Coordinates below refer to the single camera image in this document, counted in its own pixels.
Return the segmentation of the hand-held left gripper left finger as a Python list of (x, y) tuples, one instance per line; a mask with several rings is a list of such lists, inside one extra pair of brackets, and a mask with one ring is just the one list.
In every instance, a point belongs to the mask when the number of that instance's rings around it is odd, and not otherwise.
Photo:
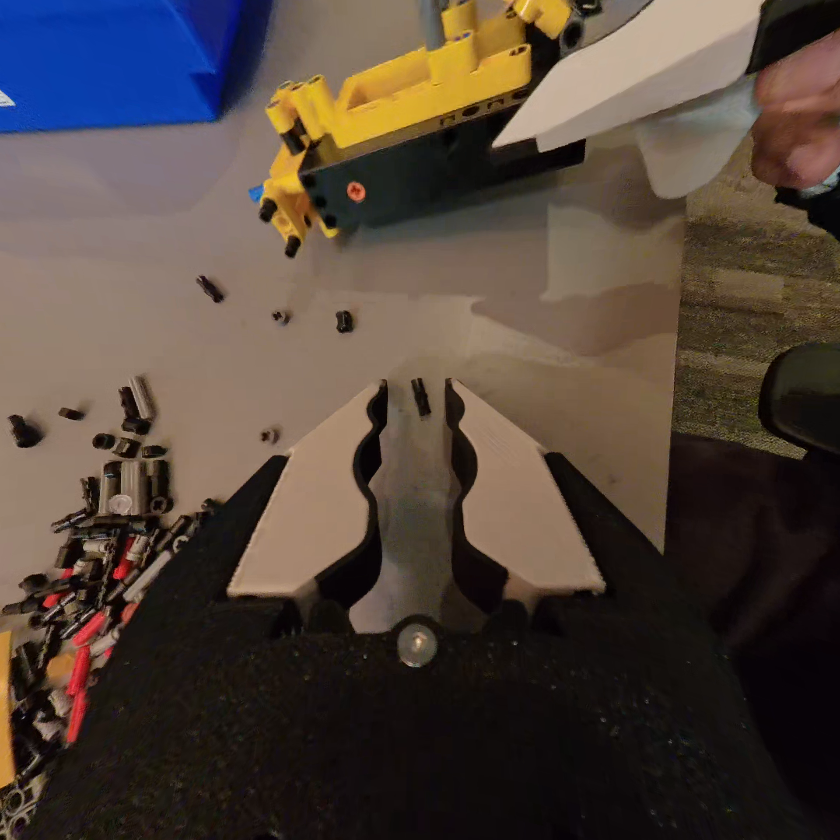
[(227, 597), (309, 598), (318, 575), (362, 545), (374, 499), (357, 457), (364, 444), (379, 441), (380, 404), (387, 404), (386, 380), (365, 387), (287, 451)]

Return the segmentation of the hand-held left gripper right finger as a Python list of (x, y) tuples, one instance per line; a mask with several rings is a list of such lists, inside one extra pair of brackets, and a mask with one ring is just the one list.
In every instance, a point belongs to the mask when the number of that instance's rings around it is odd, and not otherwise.
[(466, 596), (601, 595), (606, 583), (548, 451), (463, 382), (445, 386), (453, 471), (452, 569)]

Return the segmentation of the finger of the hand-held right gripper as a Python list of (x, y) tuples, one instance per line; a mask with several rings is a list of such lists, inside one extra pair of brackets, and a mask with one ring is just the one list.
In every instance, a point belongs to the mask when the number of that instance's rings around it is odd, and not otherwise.
[(549, 151), (633, 129), (653, 192), (708, 184), (760, 115), (748, 70), (763, 3), (655, 1), (562, 59), (493, 143)]

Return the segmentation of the pile of toy brick parts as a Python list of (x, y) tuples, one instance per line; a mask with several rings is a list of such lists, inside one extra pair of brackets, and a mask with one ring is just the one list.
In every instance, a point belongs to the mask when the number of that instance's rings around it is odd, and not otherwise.
[(111, 460), (80, 481), (84, 506), (54, 522), (64, 536), (49, 574), (29, 574), (2, 618), (23, 617), (24, 633), (2, 633), (1, 837), (21, 838), (59, 756), (76, 742), (88, 694), (131, 616), (164, 566), (223, 502), (170, 521), (170, 463)]

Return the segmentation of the yellow black toy brick assembly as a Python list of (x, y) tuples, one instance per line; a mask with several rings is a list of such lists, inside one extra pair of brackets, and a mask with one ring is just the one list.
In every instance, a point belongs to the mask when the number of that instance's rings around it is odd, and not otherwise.
[(266, 115), (280, 148), (249, 194), (259, 220), (297, 256), (333, 238), (425, 216), (492, 187), (579, 165), (585, 142), (540, 151), (493, 143), (557, 62), (580, 45), (580, 2), (418, 2), (424, 45), (348, 77), (285, 81)]

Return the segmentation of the person's right forearm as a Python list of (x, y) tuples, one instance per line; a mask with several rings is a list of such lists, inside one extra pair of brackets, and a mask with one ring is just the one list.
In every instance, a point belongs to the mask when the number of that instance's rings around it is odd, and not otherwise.
[(809, 224), (839, 241), (839, 182), (832, 188), (819, 185), (800, 191), (779, 187), (775, 202), (803, 211)]

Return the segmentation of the person's right hand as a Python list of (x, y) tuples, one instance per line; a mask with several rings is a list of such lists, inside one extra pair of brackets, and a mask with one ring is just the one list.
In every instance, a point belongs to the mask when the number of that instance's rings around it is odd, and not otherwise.
[(826, 181), (839, 165), (839, 32), (766, 67), (754, 93), (754, 176), (797, 191)]

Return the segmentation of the blue plastic bin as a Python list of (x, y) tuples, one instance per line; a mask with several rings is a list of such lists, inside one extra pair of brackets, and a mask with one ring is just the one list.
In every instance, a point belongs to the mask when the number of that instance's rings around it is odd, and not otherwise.
[(212, 123), (245, 92), (271, 1), (2, 1), (1, 133)]

